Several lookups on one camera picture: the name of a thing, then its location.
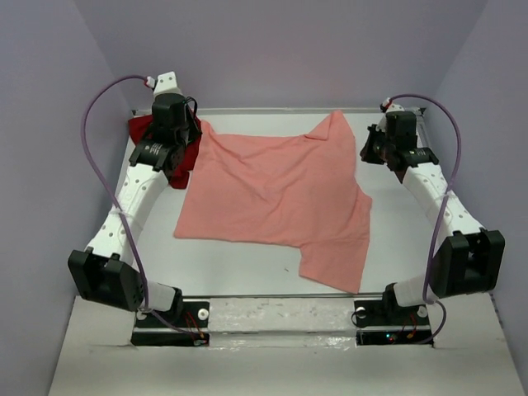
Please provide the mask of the pink t shirt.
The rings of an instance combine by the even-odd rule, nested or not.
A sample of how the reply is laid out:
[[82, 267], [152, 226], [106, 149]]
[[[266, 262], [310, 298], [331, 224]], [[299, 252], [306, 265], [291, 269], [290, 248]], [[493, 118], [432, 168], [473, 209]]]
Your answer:
[[297, 136], [202, 133], [174, 236], [298, 248], [302, 277], [358, 292], [372, 200], [344, 114]]

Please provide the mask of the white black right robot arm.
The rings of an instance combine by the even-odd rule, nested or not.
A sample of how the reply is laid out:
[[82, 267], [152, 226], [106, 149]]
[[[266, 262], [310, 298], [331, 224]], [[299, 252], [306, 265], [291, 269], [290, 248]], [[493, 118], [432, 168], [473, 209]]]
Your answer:
[[450, 189], [436, 155], [418, 146], [416, 114], [391, 105], [380, 122], [367, 130], [361, 160], [387, 166], [433, 227], [425, 273], [387, 285], [379, 304], [381, 317], [399, 323], [409, 315], [410, 307], [493, 290], [505, 238], [498, 230], [486, 229], [466, 210]]

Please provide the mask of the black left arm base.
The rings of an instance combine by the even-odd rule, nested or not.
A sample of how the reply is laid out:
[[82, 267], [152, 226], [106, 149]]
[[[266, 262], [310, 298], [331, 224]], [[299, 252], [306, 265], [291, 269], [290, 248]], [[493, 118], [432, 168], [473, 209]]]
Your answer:
[[130, 342], [135, 347], [207, 347], [210, 301], [184, 299], [180, 313], [137, 313]]

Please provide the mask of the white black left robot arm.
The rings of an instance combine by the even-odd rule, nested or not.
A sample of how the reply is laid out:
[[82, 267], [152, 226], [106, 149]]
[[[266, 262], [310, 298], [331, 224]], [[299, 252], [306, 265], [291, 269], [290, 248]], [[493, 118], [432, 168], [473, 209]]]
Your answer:
[[152, 105], [152, 121], [135, 145], [118, 193], [103, 225], [68, 268], [80, 296], [88, 301], [150, 314], [163, 325], [182, 318], [182, 291], [149, 281], [137, 242], [161, 193], [175, 178], [187, 148], [200, 137], [189, 98], [163, 93]]

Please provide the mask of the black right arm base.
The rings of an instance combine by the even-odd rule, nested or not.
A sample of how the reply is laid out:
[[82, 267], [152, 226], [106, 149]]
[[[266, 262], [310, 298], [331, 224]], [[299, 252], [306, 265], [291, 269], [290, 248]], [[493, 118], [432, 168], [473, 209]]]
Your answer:
[[351, 323], [359, 347], [429, 344], [432, 327], [425, 305], [388, 311], [381, 299], [357, 299]]

